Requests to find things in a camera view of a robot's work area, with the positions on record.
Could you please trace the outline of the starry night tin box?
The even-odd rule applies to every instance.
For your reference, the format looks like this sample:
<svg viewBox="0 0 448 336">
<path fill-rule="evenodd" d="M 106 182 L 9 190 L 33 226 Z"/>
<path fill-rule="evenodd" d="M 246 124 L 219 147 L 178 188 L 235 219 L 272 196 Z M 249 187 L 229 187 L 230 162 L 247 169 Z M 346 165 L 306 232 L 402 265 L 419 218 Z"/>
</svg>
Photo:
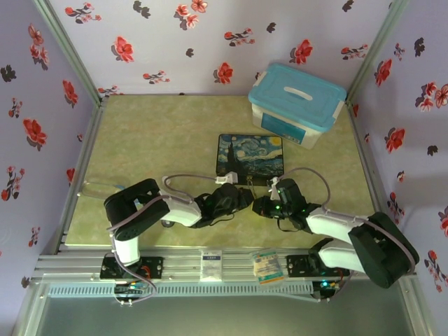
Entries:
<svg viewBox="0 0 448 336">
<path fill-rule="evenodd" d="M 271 135 L 220 134 L 216 174 L 238 174 L 238 184 L 245 185 L 252 176 L 253 186 L 266 186 L 272 178 L 284 174 L 282 138 Z"/>
</svg>

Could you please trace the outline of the packet with teal label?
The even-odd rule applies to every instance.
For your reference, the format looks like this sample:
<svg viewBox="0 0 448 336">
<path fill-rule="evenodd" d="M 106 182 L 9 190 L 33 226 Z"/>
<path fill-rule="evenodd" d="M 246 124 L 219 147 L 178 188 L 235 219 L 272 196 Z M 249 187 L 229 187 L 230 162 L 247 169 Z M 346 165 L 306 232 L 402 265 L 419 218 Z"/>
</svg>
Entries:
<svg viewBox="0 0 448 336">
<path fill-rule="evenodd" d="M 284 271 L 275 250 L 267 249 L 252 255 L 253 274 L 261 286 L 279 284 L 285 280 Z"/>
</svg>

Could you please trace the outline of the white label card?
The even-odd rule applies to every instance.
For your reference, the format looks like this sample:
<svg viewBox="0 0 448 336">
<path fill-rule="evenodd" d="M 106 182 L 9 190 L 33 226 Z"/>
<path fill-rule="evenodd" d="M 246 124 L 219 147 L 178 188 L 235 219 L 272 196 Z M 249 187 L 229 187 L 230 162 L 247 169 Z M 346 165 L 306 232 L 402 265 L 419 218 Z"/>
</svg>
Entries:
<svg viewBox="0 0 448 336">
<path fill-rule="evenodd" d="M 204 250 L 201 254 L 199 280 L 219 282 L 223 280 L 223 253 L 217 250 Z"/>
</svg>

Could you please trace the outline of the blue tube stethoscope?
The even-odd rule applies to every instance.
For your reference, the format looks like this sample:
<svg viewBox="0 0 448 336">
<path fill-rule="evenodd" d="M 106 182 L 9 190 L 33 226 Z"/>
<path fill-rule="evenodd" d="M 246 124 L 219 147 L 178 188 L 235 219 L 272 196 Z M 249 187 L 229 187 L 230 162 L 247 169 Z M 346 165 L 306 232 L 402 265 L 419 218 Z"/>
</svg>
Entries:
<svg viewBox="0 0 448 336">
<path fill-rule="evenodd" d="M 79 195 L 101 200 L 111 229 L 151 226 L 169 213 L 157 182 L 147 178 L 131 186 L 119 183 L 84 182 Z"/>
</svg>

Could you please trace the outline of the blue lid plastic storage box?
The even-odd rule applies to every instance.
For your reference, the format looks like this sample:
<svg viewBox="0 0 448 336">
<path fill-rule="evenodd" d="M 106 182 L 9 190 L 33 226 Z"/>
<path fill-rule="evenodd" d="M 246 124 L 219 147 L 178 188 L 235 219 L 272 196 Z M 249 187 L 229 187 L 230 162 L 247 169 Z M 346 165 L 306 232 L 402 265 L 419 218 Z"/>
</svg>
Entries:
<svg viewBox="0 0 448 336">
<path fill-rule="evenodd" d="M 256 127 L 311 149 L 335 124 L 347 91 L 280 63 L 269 65 L 248 94 Z"/>
</svg>

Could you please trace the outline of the aluminium front frame rail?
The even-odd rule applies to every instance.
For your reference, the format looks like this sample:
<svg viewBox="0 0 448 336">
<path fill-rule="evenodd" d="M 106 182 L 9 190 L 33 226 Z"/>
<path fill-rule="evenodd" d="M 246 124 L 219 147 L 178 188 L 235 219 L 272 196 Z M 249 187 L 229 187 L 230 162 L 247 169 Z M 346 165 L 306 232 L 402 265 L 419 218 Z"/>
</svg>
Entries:
<svg viewBox="0 0 448 336">
<path fill-rule="evenodd" d="M 224 248 L 222 280 L 254 282 L 252 255 L 256 252 L 255 248 Z M 56 255 L 40 255 L 29 282 L 100 282 L 102 262 L 109 255 L 110 248 L 63 248 Z M 201 248 L 153 247 L 144 249 L 141 255 L 163 258 L 162 277 L 151 279 L 155 284 L 200 281 Z"/>
</svg>

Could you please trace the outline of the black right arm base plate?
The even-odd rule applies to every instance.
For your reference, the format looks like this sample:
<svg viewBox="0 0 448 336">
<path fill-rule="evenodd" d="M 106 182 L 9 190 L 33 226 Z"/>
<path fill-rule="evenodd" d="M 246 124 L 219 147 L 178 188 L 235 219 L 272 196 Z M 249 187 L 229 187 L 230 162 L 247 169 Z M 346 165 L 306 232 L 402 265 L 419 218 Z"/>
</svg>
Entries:
<svg viewBox="0 0 448 336">
<path fill-rule="evenodd" d="M 326 267 L 315 255 L 287 255 L 289 277 L 347 277 L 348 269 Z"/>
</svg>

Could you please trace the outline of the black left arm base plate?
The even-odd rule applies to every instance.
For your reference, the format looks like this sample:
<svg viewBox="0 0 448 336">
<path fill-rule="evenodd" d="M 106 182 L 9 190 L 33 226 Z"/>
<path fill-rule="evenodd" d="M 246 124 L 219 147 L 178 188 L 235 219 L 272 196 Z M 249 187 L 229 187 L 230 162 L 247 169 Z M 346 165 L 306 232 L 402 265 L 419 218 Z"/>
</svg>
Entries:
<svg viewBox="0 0 448 336">
<path fill-rule="evenodd" d="M 133 273 L 147 279 L 161 279 L 163 269 L 162 257 L 141 257 L 133 265 L 128 265 L 127 268 Z M 106 256 L 101 264 L 99 278 L 104 279 L 131 279 L 132 275 L 123 270 L 114 256 Z"/>
</svg>

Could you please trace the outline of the aluminium frame post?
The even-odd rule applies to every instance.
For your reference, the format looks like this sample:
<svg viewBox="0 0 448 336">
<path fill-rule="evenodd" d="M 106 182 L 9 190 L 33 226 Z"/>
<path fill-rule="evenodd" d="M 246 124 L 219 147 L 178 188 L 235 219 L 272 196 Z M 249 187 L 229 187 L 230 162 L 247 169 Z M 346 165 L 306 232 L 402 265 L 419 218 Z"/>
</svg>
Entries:
<svg viewBox="0 0 448 336">
<path fill-rule="evenodd" d="M 384 44 L 387 42 L 387 39 L 395 29 L 409 2 L 410 0 L 392 0 L 388 14 L 377 32 L 377 35 L 375 36 L 375 39 L 349 88 L 346 98 L 346 102 L 348 104 L 352 104 L 354 102 L 361 86 L 368 77 L 370 66 L 381 54 Z"/>
<path fill-rule="evenodd" d="M 53 6 L 50 3 L 50 0 L 31 0 L 41 17 L 47 24 L 49 30 L 51 31 L 53 37 L 61 48 L 64 56 L 67 61 L 70 63 L 71 68 L 76 73 L 78 79 L 83 84 L 83 87 L 88 92 L 90 98 L 94 102 L 96 107 L 100 107 L 102 105 L 102 98 L 100 97 L 94 82 L 88 73 L 87 68 L 85 67 L 80 55 L 74 47 L 69 35 L 67 34 L 66 29 L 58 18 Z"/>
</svg>

